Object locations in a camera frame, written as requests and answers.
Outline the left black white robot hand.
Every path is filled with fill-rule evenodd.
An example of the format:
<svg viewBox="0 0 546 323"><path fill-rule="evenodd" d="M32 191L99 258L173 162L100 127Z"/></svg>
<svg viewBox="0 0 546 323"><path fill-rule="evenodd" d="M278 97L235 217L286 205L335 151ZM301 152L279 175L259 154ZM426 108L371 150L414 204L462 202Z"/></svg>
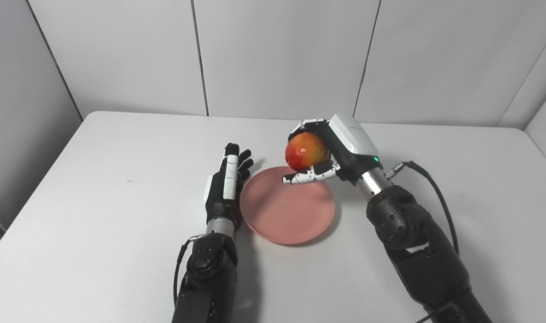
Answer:
<svg viewBox="0 0 546 323"><path fill-rule="evenodd" d="M228 143L224 150L220 168L210 177L205 210L207 222L224 218L232 222L234 229L242 223L240 194L250 178L254 162L250 149L240 151L236 143Z"/></svg>

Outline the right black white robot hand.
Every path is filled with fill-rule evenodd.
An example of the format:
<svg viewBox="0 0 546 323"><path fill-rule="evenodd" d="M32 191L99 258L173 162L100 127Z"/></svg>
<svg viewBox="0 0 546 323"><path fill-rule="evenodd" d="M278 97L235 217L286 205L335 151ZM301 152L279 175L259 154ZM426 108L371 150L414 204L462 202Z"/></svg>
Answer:
<svg viewBox="0 0 546 323"><path fill-rule="evenodd" d="M305 132L318 135L333 159L285 175L283 183L306 184L338 177L375 192L390 186L384 176L379 151L353 117L339 113L331 119L306 119L290 133L289 139Z"/></svg>

